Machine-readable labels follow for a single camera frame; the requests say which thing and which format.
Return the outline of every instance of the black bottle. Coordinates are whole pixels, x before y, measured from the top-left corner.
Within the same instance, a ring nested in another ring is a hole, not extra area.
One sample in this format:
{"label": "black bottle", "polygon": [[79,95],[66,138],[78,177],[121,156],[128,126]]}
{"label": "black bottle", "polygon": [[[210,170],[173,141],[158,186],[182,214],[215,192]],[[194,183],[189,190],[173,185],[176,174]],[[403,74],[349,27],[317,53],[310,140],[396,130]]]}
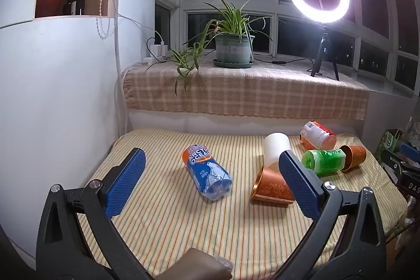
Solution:
{"label": "black bottle", "polygon": [[73,0],[67,0],[67,2],[62,6],[62,14],[64,16],[70,16],[71,15],[71,3]]}
{"label": "black bottle", "polygon": [[85,14],[85,3],[86,0],[73,0],[71,3],[71,14],[81,15]]}

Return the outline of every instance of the green flower pot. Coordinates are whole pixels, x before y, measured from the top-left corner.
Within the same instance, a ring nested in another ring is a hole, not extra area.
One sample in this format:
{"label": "green flower pot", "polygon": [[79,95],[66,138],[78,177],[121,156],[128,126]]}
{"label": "green flower pot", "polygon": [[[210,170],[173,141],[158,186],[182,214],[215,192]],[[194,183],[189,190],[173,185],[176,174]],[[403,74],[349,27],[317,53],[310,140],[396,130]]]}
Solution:
{"label": "green flower pot", "polygon": [[215,37],[216,59],[218,62],[249,64],[251,60],[251,46],[248,37],[242,35],[220,34]]}

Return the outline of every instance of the plaid blanket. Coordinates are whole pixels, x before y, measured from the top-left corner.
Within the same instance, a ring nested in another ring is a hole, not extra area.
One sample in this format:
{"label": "plaid blanket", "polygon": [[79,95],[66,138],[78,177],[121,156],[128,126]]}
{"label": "plaid blanket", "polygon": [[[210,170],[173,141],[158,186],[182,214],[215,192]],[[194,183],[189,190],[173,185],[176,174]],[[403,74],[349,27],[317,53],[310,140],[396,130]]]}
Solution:
{"label": "plaid blanket", "polygon": [[127,105],[132,109],[194,112],[289,119],[364,120],[369,91],[362,84],[332,72],[310,77],[308,64],[273,65],[255,61],[250,69],[225,69],[211,60],[200,63],[184,90],[172,62],[148,67],[134,65],[124,79]]}

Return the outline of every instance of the orange paper cup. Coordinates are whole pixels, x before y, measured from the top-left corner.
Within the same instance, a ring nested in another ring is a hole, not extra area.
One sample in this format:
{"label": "orange paper cup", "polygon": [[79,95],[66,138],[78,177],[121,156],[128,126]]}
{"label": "orange paper cup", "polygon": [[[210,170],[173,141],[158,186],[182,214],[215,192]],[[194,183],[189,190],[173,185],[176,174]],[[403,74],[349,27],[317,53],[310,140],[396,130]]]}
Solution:
{"label": "orange paper cup", "polygon": [[346,154],[346,162],[342,171],[348,171],[366,160],[366,149],[363,146],[343,145],[340,148]]}
{"label": "orange paper cup", "polygon": [[264,166],[255,180],[251,199],[279,204],[291,204],[295,201],[281,173]]}

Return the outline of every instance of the green bottle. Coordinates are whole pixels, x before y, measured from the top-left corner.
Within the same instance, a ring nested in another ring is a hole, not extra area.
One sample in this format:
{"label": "green bottle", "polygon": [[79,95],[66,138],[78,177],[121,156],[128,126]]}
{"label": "green bottle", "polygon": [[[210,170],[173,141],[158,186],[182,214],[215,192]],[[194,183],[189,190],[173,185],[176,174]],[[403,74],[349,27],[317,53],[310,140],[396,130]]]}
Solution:
{"label": "green bottle", "polygon": [[302,156],[305,168],[313,170],[318,176],[341,170],[345,161],[346,154],[341,149],[308,150]]}

